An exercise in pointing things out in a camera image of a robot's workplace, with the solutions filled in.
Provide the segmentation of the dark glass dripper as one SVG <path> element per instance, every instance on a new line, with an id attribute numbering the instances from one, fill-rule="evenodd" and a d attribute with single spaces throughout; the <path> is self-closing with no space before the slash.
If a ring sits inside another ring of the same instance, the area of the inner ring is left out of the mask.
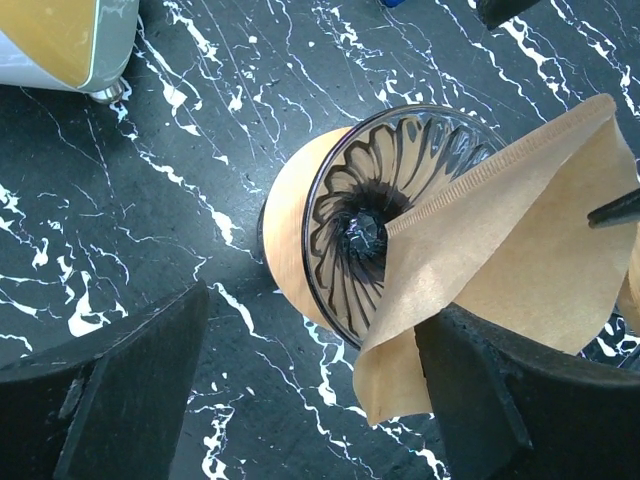
<path id="1" fill-rule="evenodd" d="M 329 149 L 311 182 L 301 249 L 311 296 L 329 327 L 360 348 L 384 290 L 387 223 L 505 147 L 450 107 L 394 107 Z"/>

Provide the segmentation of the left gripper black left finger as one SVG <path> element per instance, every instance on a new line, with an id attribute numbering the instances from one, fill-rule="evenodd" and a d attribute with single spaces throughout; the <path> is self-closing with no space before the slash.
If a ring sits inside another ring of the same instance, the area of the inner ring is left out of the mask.
<path id="1" fill-rule="evenodd" d="M 168 478 L 208 309 L 198 281 L 2 366 L 2 478 Z"/>

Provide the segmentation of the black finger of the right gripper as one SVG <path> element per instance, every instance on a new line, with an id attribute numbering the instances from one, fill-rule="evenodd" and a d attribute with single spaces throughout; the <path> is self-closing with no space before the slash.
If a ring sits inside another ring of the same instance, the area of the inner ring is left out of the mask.
<path id="1" fill-rule="evenodd" d="M 488 30 L 495 30 L 539 2 L 540 0 L 477 0 L 476 11 L 482 24 Z"/>
<path id="2" fill-rule="evenodd" d="M 587 215 L 592 229 L 638 223 L 640 220 L 640 189 L 633 190 Z"/>

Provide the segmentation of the brown paper coffee filter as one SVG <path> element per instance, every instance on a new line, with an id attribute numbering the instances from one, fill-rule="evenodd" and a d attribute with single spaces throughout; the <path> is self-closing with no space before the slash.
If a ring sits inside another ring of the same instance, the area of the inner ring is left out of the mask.
<path id="1" fill-rule="evenodd" d="M 638 256 L 639 227 L 593 229 L 587 217 L 637 185 L 615 102 L 599 94 L 390 222 L 383 296 L 353 376 L 368 422 L 431 411 L 414 329 L 450 304 L 568 354 L 588 345 Z"/>

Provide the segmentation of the white round drawer cabinet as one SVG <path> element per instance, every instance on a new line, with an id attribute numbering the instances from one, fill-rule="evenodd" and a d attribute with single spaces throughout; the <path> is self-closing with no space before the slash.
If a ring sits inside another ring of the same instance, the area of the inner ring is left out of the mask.
<path id="1" fill-rule="evenodd" d="M 1 83 L 119 101 L 138 14 L 138 0 L 3 1 Z"/>

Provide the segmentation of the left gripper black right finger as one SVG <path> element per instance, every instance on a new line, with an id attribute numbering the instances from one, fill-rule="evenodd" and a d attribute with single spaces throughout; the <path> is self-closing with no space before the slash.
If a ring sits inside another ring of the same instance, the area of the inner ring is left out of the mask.
<path id="1" fill-rule="evenodd" d="M 456 304 L 414 332 L 452 478 L 638 478 L 637 352 L 592 362 Z"/>

